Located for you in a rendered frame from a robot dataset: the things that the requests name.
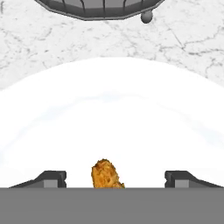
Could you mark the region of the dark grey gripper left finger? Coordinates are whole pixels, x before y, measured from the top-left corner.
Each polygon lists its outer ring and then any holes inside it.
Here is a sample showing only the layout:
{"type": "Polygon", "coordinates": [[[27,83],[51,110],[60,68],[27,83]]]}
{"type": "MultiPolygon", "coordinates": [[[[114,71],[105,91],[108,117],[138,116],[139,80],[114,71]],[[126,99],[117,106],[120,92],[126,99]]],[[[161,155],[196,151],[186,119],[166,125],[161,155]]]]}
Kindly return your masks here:
{"type": "Polygon", "coordinates": [[[35,179],[14,185],[13,188],[66,188],[65,171],[43,171],[35,179]]]}

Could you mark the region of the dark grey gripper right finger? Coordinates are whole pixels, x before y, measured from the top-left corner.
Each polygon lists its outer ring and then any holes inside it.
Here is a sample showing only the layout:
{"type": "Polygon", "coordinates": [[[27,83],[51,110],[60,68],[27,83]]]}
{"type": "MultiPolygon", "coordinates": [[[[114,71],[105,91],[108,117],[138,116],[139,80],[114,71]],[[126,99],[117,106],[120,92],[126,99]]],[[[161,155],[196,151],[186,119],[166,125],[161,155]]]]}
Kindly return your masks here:
{"type": "Polygon", "coordinates": [[[165,188],[221,188],[220,185],[197,179],[189,171],[166,171],[164,173],[164,178],[165,188]]]}

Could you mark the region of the golden brown fried meat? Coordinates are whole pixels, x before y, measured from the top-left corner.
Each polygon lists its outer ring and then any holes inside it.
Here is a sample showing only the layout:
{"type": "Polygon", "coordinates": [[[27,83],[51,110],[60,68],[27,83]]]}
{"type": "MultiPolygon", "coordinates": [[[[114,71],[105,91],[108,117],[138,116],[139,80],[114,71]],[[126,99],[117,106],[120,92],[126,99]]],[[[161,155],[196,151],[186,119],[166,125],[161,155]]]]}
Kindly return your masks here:
{"type": "Polygon", "coordinates": [[[94,188],[124,188],[124,183],[120,182],[116,168],[107,160],[98,160],[92,167],[91,177],[94,188]]]}

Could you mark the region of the white round plate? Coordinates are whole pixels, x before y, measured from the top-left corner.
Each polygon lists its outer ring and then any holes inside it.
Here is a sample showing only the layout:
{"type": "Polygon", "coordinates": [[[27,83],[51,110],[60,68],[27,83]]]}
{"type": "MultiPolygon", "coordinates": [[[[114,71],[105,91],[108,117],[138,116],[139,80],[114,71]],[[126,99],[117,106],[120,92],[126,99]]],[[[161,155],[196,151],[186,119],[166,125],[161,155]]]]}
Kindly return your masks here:
{"type": "Polygon", "coordinates": [[[147,59],[56,66],[0,91],[0,187],[45,170],[89,187],[109,160],[127,187],[184,170],[224,186],[224,87],[147,59]]]}

